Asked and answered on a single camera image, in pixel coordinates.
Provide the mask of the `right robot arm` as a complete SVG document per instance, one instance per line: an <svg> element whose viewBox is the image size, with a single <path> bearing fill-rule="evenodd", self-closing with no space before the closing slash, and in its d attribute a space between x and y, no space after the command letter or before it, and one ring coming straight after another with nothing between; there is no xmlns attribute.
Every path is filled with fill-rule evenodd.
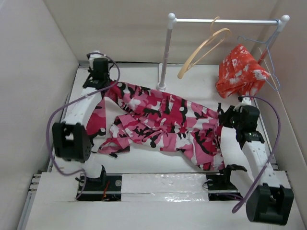
<svg viewBox="0 0 307 230"><path fill-rule="evenodd" d="M236 187L242 196L233 213L245 206L249 221L284 226L294 193L282 185L274 172L265 140L257 130L259 116L258 108L252 106L248 98L226 111L218 107L219 124L236 134L234 146L225 138L220 140L225 164L222 183L228 189Z"/></svg>

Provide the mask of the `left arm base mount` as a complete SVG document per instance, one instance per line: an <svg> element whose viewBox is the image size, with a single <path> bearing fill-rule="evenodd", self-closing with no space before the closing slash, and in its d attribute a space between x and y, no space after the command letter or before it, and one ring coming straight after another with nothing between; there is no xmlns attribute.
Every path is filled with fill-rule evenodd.
<svg viewBox="0 0 307 230"><path fill-rule="evenodd" d="M116 202L121 201L122 174L106 173L105 168L99 178L86 178L85 188L82 191L84 175L76 177L78 190L76 199L78 201L102 201Z"/></svg>

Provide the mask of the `pink camouflage trousers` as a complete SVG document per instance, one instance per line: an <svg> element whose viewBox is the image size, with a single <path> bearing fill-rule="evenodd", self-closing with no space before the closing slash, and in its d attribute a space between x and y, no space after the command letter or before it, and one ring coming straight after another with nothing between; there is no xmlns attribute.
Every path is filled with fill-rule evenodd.
<svg viewBox="0 0 307 230"><path fill-rule="evenodd" d="M105 97L124 114L107 127L105 101L97 104L86 131L90 138L110 134L98 148L99 153L117 157L137 143L159 151L180 151L205 171L224 168L222 126L216 111L177 95L126 82L114 84Z"/></svg>

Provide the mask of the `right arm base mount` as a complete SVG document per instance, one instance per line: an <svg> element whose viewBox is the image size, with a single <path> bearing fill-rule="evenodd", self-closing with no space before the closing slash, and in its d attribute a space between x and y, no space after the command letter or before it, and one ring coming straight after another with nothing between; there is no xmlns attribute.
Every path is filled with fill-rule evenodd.
<svg viewBox="0 0 307 230"><path fill-rule="evenodd" d="M219 174L207 174L206 181L202 187L208 191L210 201L241 201L242 195L237 188L231 183L230 177L236 171L247 172L244 166L236 164L227 165L219 171Z"/></svg>

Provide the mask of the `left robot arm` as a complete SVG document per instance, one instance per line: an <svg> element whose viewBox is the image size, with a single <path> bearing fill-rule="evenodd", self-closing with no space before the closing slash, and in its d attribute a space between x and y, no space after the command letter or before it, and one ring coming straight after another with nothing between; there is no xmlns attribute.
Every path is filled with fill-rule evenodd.
<svg viewBox="0 0 307 230"><path fill-rule="evenodd" d="M92 155L92 143L88 134L88 123L96 106L111 87L109 76L109 59L99 52L88 54L89 76L83 84L80 98L72 101L73 109L63 121L48 123L52 129L54 153L57 158L70 162L78 167L77 172L90 179L96 190L102 190L107 178L102 175L103 166L96 163Z"/></svg>

